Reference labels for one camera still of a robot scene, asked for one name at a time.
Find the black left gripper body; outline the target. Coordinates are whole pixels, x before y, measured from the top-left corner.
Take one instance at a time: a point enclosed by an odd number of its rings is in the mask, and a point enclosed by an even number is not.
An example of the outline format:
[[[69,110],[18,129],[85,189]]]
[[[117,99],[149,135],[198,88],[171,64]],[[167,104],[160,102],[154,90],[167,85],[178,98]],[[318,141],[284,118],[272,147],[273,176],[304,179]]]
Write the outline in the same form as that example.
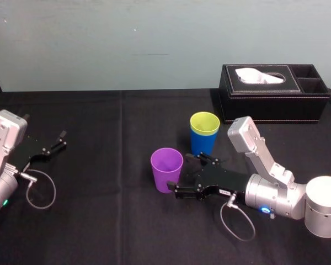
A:
[[[46,162],[49,155],[47,143],[25,139],[10,154],[10,164],[20,172],[24,172],[33,163]]]

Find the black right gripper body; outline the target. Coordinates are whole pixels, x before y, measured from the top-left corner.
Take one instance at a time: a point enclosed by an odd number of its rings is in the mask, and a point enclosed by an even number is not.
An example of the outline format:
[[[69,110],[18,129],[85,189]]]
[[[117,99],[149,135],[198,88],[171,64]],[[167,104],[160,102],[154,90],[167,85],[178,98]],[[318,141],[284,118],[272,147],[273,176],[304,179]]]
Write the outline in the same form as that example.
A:
[[[247,174],[224,169],[220,165],[207,164],[196,174],[196,199],[203,200],[211,195],[229,198],[236,194],[237,200],[244,200],[249,178]]]

